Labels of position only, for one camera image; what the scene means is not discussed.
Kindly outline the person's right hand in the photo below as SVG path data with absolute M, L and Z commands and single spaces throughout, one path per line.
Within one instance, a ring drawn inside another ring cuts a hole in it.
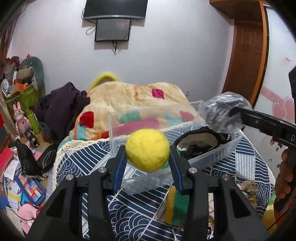
M 280 172 L 276 178 L 274 187 L 276 197 L 279 199 L 284 199 L 291 190 L 289 183 L 293 180 L 293 166 L 287 162 L 289 156 L 289 149 L 284 150 L 281 155 Z

